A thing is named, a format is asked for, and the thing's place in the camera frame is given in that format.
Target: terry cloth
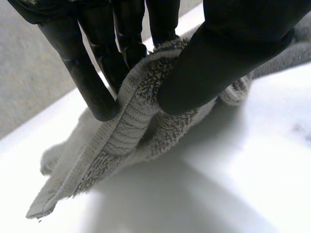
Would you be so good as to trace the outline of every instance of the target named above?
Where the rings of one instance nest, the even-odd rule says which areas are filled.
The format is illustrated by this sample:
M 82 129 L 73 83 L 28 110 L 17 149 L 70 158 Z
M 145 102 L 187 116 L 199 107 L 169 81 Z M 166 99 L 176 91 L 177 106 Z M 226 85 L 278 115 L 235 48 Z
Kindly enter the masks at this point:
M 69 140 L 45 153 L 41 172 L 50 174 L 50 178 L 26 217 L 49 215 L 59 200 L 88 191 L 125 166 L 167 152 L 212 110 L 217 100 L 239 105 L 247 97 L 252 78 L 310 61 L 310 22 L 309 14 L 297 25 L 292 45 L 279 56 L 236 81 L 203 107 L 179 116 L 161 110 L 157 92 L 187 40 L 178 39 L 157 48 L 124 80 L 118 94 L 121 112 L 117 117 L 101 123 L 87 109 Z

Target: robotic hand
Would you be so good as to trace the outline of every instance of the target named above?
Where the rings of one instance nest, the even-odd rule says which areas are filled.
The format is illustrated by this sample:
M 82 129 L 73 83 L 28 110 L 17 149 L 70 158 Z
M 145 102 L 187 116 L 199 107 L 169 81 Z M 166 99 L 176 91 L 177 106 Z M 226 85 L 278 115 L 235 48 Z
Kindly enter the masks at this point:
M 112 119 L 119 106 L 83 45 L 81 25 L 104 76 L 117 92 L 129 70 L 146 56 L 144 0 L 8 0 L 57 50 L 93 115 Z M 180 0 L 147 0 L 154 44 L 176 39 Z M 115 29 L 121 53 L 115 42 Z
M 87 35 L 105 77 L 117 91 L 146 56 L 141 41 L 144 0 L 8 0 L 58 51 L 94 116 L 112 119 L 118 104 L 82 42 Z M 146 0 L 154 44 L 176 39 L 180 0 Z M 158 94 L 171 115 L 200 107 L 237 79 L 282 52 L 311 0 L 204 0 L 205 22 L 180 54 Z M 117 39 L 121 53 L 115 43 Z

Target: gray towel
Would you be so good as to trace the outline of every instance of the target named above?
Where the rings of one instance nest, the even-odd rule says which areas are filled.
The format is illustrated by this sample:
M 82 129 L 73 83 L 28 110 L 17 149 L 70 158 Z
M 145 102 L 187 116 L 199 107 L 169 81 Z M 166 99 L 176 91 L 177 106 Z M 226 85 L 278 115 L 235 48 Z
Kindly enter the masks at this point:
M 187 40 L 164 44 L 131 70 L 118 99 L 121 112 L 110 122 L 95 120 L 86 110 L 69 140 L 43 156 L 41 171 L 50 178 L 35 198 L 26 217 L 50 214 L 60 199 L 88 191 L 121 168 L 149 161 L 167 152 L 213 108 L 216 100 L 239 105 L 251 78 L 280 71 L 311 59 L 310 15 L 297 26 L 293 44 L 275 59 L 241 78 L 199 109 L 169 116 L 159 107 L 159 86 L 176 62 Z

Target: folded towel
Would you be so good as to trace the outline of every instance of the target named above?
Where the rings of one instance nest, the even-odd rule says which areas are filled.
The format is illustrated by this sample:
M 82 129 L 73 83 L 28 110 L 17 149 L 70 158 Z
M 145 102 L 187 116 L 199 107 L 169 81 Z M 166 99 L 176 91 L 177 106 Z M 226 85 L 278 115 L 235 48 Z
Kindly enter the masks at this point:
M 45 153 L 41 172 L 51 176 L 26 217 L 44 217 L 59 200 L 88 191 L 125 166 L 167 152 L 212 110 L 216 100 L 239 105 L 247 97 L 252 78 L 310 61 L 310 22 L 309 14 L 298 24 L 295 41 L 282 54 L 236 81 L 211 102 L 179 116 L 164 113 L 156 97 L 188 41 L 178 39 L 157 48 L 124 80 L 118 94 L 121 112 L 116 118 L 101 123 L 87 109 L 69 140 Z

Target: white table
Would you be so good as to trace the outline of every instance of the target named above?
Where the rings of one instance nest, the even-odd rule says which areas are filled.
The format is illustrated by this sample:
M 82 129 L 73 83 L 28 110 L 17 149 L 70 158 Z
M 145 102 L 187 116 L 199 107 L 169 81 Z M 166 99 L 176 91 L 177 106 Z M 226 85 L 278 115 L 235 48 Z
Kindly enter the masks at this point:
M 310 233 L 310 74 L 308 64 L 255 80 L 241 107 L 217 106 L 163 157 L 27 220 L 47 179 L 42 153 L 86 106 L 72 91 L 0 141 L 0 232 Z

